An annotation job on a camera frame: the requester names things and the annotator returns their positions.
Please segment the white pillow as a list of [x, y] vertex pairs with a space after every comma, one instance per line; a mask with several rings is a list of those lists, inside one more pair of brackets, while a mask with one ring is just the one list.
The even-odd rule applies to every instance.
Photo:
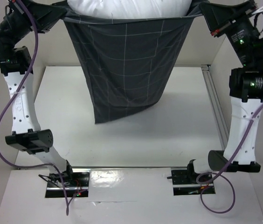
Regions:
[[154, 19], [185, 16], [190, 0], [68, 0], [77, 14], [102, 19]]

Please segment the dark grey checked pillowcase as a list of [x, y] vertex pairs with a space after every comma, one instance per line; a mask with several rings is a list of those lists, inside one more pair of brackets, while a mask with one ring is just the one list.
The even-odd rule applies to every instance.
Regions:
[[96, 124], [159, 102], [201, 1], [185, 16], [103, 19], [68, 9], [63, 19], [82, 67]]

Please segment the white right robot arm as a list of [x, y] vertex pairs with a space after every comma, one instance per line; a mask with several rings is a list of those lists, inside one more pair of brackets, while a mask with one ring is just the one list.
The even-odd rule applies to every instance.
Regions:
[[202, 3], [200, 9], [211, 35], [226, 35], [242, 66], [233, 69], [229, 77], [232, 118], [227, 146], [189, 162], [186, 178], [191, 183], [206, 172], [258, 173], [261, 169], [255, 142], [263, 109], [263, 37], [257, 29], [263, 7], [249, 0], [235, 6]]

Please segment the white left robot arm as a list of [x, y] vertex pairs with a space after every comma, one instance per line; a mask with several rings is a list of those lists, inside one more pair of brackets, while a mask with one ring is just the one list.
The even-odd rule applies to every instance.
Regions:
[[0, 71], [8, 86], [12, 110], [12, 133], [6, 143], [38, 158], [49, 168], [49, 177], [63, 186], [74, 182], [70, 163], [53, 146], [53, 134], [43, 130], [38, 122], [33, 98], [33, 64], [36, 54], [16, 44], [30, 32], [48, 32], [67, 10], [55, 5], [44, 5], [31, 0], [10, 0], [0, 23]]

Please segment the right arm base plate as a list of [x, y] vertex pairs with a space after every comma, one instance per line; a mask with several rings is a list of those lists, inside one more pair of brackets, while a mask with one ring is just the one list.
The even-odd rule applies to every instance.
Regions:
[[204, 194], [215, 194], [213, 182], [207, 185], [197, 184], [195, 178], [188, 176], [186, 168], [172, 168], [167, 179], [172, 181], [175, 196], [200, 195], [203, 190]]

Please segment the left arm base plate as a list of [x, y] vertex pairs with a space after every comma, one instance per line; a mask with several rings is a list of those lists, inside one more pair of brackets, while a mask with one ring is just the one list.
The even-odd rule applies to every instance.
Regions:
[[[62, 183], [53, 181], [49, 175], [38, 175], [44, 180], [46, 185], [45, 198], [64, 198]], [[65, 181], [65, 190], [68, 198], [88, 197], [89, 195], [89, 182], [90, 182], [90, 169], [73, 169], [73, 180]]]

